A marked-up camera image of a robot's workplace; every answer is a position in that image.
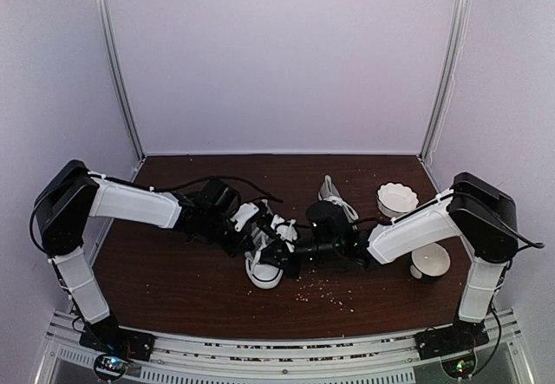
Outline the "grey sneaker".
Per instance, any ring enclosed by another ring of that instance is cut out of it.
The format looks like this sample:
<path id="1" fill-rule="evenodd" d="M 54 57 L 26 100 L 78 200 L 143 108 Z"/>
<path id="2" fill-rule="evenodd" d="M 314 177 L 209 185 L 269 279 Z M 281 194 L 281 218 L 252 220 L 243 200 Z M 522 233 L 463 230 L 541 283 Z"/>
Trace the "grey sneaker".
<path id="1" fill-rule="evenodd" d="M 295 250 L 290 249 L 271 228 L 272 217 L 269 224 L 263 220 L 261 226 L 252 225 L 253 248 L 245 253 L 246 274 L 262 290 L 274 289 L 279 285 L 284 266 Z"/>
<path id="2" fill-rule="evenodd" d="M 356 210 L 342 197 L 341 193 L 338 191 L 334 185 L 331 176 L 325 175 L 323 183 L 318 191 L 317 197 L 319 200 L 327 201 L 333 205 L 338 205 L 343 209 L 346 218 L 350 223 L 354 223 L 359 219 L 359 215 Z"/>

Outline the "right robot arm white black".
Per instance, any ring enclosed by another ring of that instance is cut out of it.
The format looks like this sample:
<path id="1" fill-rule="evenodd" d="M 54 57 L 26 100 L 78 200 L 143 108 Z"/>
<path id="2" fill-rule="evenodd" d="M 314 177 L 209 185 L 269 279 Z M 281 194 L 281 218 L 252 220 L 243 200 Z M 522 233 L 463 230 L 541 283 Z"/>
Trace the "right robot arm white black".
<path id="1" fill-rule="evenodd" d="M 264 241 L 261 263 L 278 274 L 296 277 L 304 259 L 333 255 L 360 271 L 374 270 L 408 255 L 428 262 L 426 251 L 440 241 L 468 242 L 473 258 L 444 341 L 460 351 L 478 335 L 508 263 L 519 252 L 514 200 L 469 172 L 455 176 L 450 188 L 416 206 L 404 204 L 387 222 L 360 229 L 362 220 L 325 176 L 318 200 L 306 211 L 311 234 L 296 238 L 293 224 L 272 224 L 275 237 Z"/>

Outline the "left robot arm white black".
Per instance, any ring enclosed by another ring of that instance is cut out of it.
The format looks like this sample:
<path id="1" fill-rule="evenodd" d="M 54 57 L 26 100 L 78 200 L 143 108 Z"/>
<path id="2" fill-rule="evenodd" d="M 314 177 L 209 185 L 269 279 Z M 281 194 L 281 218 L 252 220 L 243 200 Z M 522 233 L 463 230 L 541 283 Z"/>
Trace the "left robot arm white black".
<path id="1" fill-rule="evenodd" d="M 29 234 L 55 273 L 92 340 L 107 353 L 124 333 L 91 266 L 92 230 L 116 221 L 177 231 L 217 244 L 230 257 L 254 248 L 253 230 L 271 220 L 269 196 L 247 201 L 234 176 L 205 176 L 178 185 L 140 185 L 96 172 L 72 159 L 35 200 Z"/>

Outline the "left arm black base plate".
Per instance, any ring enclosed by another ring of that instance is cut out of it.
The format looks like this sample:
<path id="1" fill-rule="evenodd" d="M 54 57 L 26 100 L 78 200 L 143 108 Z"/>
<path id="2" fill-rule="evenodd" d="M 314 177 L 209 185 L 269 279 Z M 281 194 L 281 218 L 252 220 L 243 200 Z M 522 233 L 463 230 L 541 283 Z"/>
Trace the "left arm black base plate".
<path id="1" fill-rule="evenodd" d="M 119 326 L 85 326 L 79 344 L 102 353 L 131 361 L 149 361 L 155 337 L 152 334 Z"/>

